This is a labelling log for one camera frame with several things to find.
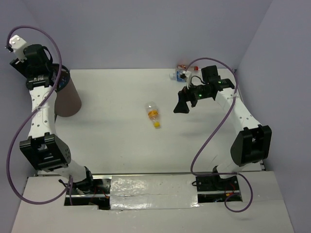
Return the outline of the orange label bottle yellow cap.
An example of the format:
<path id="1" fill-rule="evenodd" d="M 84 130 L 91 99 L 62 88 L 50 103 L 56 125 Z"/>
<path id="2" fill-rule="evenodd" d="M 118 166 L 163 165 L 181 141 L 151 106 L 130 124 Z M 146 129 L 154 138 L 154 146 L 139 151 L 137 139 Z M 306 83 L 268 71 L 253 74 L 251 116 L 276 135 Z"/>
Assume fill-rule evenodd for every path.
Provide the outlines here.
<path id="1" fill-rule="evenodd" d="M 153 124 L 153 127 L 156 129 L 160 128 L 160 116 L 157 105 L 154 102 L 148 102 L 145 104 L 145 110 L 148 118 Z"/>

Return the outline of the blue label bottle blue cap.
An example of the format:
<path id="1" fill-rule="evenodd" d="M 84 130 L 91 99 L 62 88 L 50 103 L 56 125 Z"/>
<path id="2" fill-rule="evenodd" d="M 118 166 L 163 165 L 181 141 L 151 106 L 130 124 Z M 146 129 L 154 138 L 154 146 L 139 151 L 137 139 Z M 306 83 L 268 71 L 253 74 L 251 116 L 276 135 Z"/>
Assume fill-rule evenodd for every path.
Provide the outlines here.
<path id="1" fill-rule="evenodd" d="M 65 87 L 68 82 L 70 81 L 70 77 L 68 76 L 63 76 L 60 80 L 59 80 L 59 88 L 63 88 Z"/>

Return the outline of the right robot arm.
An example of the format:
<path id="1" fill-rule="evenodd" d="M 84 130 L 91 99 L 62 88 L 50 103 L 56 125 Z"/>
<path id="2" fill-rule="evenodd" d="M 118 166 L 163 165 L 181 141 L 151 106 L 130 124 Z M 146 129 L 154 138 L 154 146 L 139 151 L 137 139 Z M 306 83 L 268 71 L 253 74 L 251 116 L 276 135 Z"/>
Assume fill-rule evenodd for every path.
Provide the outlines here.
<path id="1" fill-rule="evenodd" d="M 216 66 L 208 66 L 201 70 L 201 84 L 192 83 L 190 71 L 182 70 L 179 79 L 186 86 L 178 92 L 178 103 L 174 113 L 189 113 L 187 103 L 195 107 L 199 100 L 212 98 L 225 111 L 236 132 L 236 138 L 230 148 L 229 157 L 213 168 L 208 177 L 209 183 L 217 190 L 227 186 L 234 177 L 250 164 L 256 164 L 268 157 L 272 137 L 271 128 L 263 126 L 248 111 L 230 79 L 223 79 Z"/>

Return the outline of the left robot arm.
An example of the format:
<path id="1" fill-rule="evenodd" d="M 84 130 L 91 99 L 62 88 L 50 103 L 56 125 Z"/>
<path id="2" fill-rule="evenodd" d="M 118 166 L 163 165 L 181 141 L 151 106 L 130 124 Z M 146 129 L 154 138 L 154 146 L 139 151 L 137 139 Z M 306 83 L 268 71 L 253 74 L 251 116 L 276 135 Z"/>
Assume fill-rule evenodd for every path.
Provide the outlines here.
<path id="1" fill-rule="evenodd" d="M 90 170 L 77 164 L 68 145 L 56 133 L 57 116 L 76 114 L 81 100 L 66 66 L 53 62 L 49 50 L 40 44 L 12 44 L 16 59 L 10 64 L 26 78 L 32 99 L 31 127 L 19 143 L 22 154 L 37 171 L 54 172 L 73 179 L 73 187 L 88 194 L 95 188 Z"/>

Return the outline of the brown round waste bin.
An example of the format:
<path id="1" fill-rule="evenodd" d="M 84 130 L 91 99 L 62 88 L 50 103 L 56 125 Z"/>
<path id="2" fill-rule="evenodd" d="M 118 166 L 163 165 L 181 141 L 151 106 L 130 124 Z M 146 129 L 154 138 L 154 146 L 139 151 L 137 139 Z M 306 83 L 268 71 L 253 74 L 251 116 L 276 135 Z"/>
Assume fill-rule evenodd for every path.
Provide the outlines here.
<path id="1" fill-rule="evenodd" d="M 59 88 L 58 82 L 56 89 L 57 97 L 55 100 L 55 120 L 57 117 L 71 117 L 78 113 L 82 107 L 82 102 L 72 81 L 70 71 L 64 65 L 62 65 L 60 79 L 63 76 L 70 77 L 70 81 L 63 88 Z"/>

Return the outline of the blue label bottle at back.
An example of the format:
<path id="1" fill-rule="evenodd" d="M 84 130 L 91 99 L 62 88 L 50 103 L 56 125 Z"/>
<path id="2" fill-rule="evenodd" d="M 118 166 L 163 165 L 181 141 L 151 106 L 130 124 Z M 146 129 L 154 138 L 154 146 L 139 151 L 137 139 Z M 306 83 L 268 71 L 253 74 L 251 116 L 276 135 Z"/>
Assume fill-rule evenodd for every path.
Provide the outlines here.
<path id="1" fill-rule="evenodd" d="M 174 80 L 174 81 L 177 81 L 177 82 L 185 83 L 185 81 L 182 78 L 180 78 L 180 76 L 181 76 L 183 71 L 184 70 L 176 70 L 175 73 L 171 73 L 170 74 L 170 79 Z"/>

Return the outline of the red label bottle red cap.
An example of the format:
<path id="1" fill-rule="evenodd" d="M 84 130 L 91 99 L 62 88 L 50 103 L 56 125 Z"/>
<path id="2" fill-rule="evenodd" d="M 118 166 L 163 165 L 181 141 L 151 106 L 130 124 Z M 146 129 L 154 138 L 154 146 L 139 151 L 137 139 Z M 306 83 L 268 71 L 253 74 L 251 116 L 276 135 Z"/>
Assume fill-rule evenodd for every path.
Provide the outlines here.
<path id="1" fill-rule="evenodd" d="M 188 66 L 188 65 L 177 65 L 176 70 L 186 70 L 188 68 L 188 71 L 198 71 L 198 66 Z"/>

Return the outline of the silver foil tape sheet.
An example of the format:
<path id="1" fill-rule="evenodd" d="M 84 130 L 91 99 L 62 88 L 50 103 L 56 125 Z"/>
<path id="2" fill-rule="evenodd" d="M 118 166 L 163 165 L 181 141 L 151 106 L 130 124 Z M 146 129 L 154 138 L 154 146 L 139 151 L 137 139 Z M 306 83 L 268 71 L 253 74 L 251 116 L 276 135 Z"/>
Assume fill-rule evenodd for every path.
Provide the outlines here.
<path id="1" fill-rule="evenodd" d="M 189 209 L 199 206 L 194 177 L 182 175 L 113 176 L 110 209 Z"/>

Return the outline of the metal base rail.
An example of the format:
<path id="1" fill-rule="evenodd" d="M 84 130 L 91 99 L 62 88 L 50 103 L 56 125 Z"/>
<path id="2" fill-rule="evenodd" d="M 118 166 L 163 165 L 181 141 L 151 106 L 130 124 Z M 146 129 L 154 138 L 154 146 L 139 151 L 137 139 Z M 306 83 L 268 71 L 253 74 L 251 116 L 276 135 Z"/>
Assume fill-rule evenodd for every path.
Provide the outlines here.
<path id="1" fill-rule="evenodd" d="M 94 206 L 100 210 L 190 209 L 202 203 L 241 201 L 236 177 L 213 184 L 211 177 L 191 174 L 96 176 L 87 194 L 67 193 L 65 206 Z"/>

